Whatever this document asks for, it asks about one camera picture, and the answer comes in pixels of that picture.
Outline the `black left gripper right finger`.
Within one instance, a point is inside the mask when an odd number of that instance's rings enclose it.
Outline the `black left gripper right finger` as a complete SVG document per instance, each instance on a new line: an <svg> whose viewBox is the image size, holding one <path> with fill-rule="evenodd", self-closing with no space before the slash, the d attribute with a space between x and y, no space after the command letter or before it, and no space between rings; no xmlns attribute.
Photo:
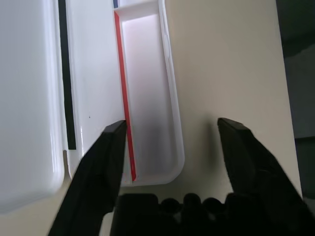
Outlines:
<svg viewBox="0 0 315 236"><path fill-rule="evenodd" d="M276 157L242 123L219 118L217 126L233 192L249 227L265 235L313 236L315 217Z"/></svg>

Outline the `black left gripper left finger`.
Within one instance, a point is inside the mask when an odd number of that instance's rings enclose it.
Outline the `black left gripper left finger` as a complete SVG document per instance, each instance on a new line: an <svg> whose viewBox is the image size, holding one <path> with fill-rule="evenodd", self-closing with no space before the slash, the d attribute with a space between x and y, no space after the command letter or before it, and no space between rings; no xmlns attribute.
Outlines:
<svg viewBox="0 0 315 236"><path fill-rule="evenodd" d="M97 236L113 211L121 186L125 120L103 130L81 159L49 231L51 236Z"/></svg>

